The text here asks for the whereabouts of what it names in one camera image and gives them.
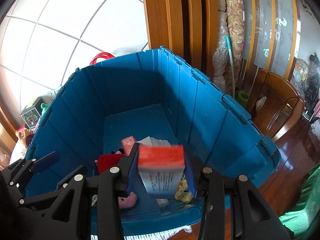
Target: pink plush toy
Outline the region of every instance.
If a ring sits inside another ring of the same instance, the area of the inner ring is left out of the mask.
[[[119,160],[124,157],[124,154],[122,153],[123,149],[119,149],[114,155],[100,155],[98,160],[95,160],[95,164],[98,168],[98,173],[101,174],[107,169],[110,169],[111,167],[114,167],[118,164]],[[132,208],[138,200],[137,195],[134,192],[130,192],[130,195],[128,197],[118,197],[119,201],[119,207],[120,208]]]

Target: white tiled floor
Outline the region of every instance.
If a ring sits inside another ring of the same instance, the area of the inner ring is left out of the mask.
[[[101,51],[148,49],[142,0],[16,0],[0,25],[0,96],[19,125],[33,98]]]

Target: wooden floor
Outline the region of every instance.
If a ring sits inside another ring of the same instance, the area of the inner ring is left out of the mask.
[[[281,163],[278,170],[259,187],[259,191],[276,214],[281,216],[295,205],[306,175],[320,162],[320,142],[311,132],[309,122],[301,119],[294,130],[276,144],[281,152]],[[225,223],[225,240],[230,240],[230,209],[226,210]],[[197,223],[192,226],[192,233],[182,230],[170,240],[196,240],[199,227],[200,223]]]

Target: red box top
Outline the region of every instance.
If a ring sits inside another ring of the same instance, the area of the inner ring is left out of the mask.
[[[140,145],[138,166],[140,167],[184,167],[182,145],[143,146]]]

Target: patterned rug roll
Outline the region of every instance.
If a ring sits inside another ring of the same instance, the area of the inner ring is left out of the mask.
[[[240,73],[242,52],[244,48],[243,0],[226,0],[226,6],[236,85]],[[232,95],[230,62],[227,63],[225,77],[227,94]]]

